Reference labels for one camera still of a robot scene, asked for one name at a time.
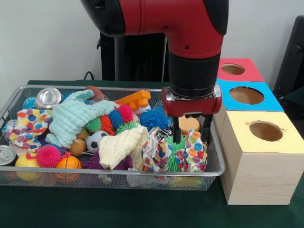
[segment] metal mesh basket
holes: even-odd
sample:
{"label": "metal mesh basket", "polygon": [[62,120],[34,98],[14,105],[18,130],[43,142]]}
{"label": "metal mesh basket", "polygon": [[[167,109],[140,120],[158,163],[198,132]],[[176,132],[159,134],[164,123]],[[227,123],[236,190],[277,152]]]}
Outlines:
{"label": "metal mesh basket", "polygon": [[[23,102],[30,96],[48,86],[27,85],[15,90],[0,111],[1,126],[17,118]],[[62,93],[84,90],[84,87],[56,86]],[[100,88],[110,100],[117,100],[139,89]],[[145,89],[151,92],[149,104],[154,106],[161,100],[159,89]],[[44,186],[75,188],[112,188],[112,189],[159,189],[159,190],[204,190],[206,191],[215,177],[225,170],[222,151],[213,123],[211,124],[212,142],[208,146],[207,169],[205,172],[144,172],[110,171],[86,169],[48,169],[0,166],[0,185],[8,186]],[[0,144],[7,145],[3,135]],[[79,157],[87,161],[90,155]]]}

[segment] silver can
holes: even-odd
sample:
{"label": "silver can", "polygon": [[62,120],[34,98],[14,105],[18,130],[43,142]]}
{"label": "silver can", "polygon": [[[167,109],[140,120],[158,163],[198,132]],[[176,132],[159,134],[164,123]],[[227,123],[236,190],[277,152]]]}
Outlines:
{"label": "silver can", "polygon": [[61,93],[56,88],[45,88],[37,96],[35,105],[38,109],[52,109],[61,102]]}
{"label": "silver can", "polygon": [[0,166],[15,166],[16,152],[8,146],[0,146]]}

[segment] shape sorter box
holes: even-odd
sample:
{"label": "shape sorter box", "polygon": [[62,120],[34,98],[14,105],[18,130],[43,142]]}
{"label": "shape sorter box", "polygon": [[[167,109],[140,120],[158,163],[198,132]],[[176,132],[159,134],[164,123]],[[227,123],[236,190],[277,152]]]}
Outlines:
{"label": "shape sorter box", "polygon": [[250,58],[221,58],[218,78],[227,81],[264,82]]}
{"label": "shape sorter box", "polygon": [[283,112],[227,111],[221,176],[230,205],[287,205],[304,171],[304,141]]}
{"label": "shape sorter box", "polygon": [[222,106],[214,115],[214,124],[219,138],[226,116],[231,111],[283,112],[283,108],[264,82],[236,82],[218,79],[222,90]]}

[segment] orange basketball ball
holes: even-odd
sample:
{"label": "orange basketball ball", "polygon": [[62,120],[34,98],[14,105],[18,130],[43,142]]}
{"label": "orange basketball ball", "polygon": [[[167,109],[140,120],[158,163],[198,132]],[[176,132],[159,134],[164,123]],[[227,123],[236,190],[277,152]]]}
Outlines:
{"label": "orange basketball ball", "polygon": [[[81,169],[81,164],[78,158],[70,155],[63,158],[56,166],[59,169]],[[76,181],[79,177],[79,173],[55,173],[58,181],[64,184],[70,184]]]}

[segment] white ball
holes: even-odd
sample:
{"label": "white ball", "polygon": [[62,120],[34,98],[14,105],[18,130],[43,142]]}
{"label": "white ball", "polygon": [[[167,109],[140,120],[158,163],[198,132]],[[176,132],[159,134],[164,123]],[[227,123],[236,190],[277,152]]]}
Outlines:
{"label": "white ball", "polygon": [[102,137],[108,136],[109,134],[105,131],[91,132],[86,139],[86,147],[88,151],[95,152],[98,151],[98,145]]}

